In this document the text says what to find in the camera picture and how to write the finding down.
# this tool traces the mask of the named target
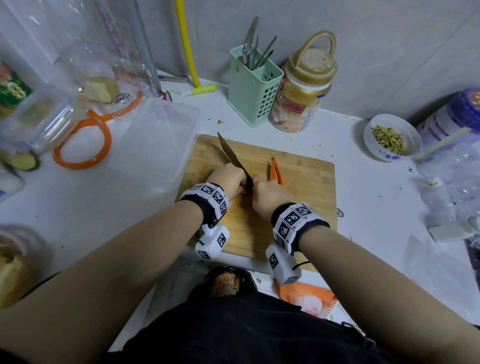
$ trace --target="hand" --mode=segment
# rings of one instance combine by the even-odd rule
[[[253,175],[253,209],[270,221],[277,207],[294,202],[295,196],[275,180],[265,181],[260,175]]]
[[[208,177],[207,182],[216,183],[222,187],[223,191],[231,201],[238,194],[244,194],[247,176],[243,169],[235,167],[228,163],[224,166],[219,166]]]

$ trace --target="cutting board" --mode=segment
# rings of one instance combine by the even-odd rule
[[[324,160],[302,157],[227,140],[240,162],[251,175],[259,173],[266,180],[269,176],[272,157],[278,161],[287,187],[298,198],[305,201],[328,221],[336,231],[335,167]],[[197,183],[205,182],[213,170],[229,163],[216,136],[200,135],[188,161],[187,169],[180,184],[179,195]],[[252,208],[252,195],[239,195],[230,201],[230,208],[221,220],[230,231],[230,239],[223,252],[266,260],[265,250],[274,242],[272,225]],[[298,262],[307,259],[302,253],[295,253]],[[311,264],[303,269],[315,270]]]

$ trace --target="utensil holder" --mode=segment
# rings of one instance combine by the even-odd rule
[[[247,124],[256,128],[268,120],[283,71],[269,59],[262,67],[250,71],[238,58],[241,59],[242,48],[239,46],[230,51],[227,102]],[[255,62],[261,56],[262,53],[255,50]]]

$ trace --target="gray tiled wall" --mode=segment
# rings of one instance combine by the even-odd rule
[[[335,32],[338,73],[324,109],[364,118],[390,112],[415,122],[448,95],[480,85],[478,0],[184,1],[202,78],[228,83],[229,50],[258,15],[260,49],[278,35],[278,65],[313,33]],[[188,72],[174,1],[139,4],[156,61]]]

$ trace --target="shredded food in bowl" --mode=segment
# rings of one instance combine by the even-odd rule
[[[397,133],[392,127],[385,128],[381,125],[372,127],[372,133],[377,142],[392,153],[406,156],[407,151],[403,143],[403,134]]]

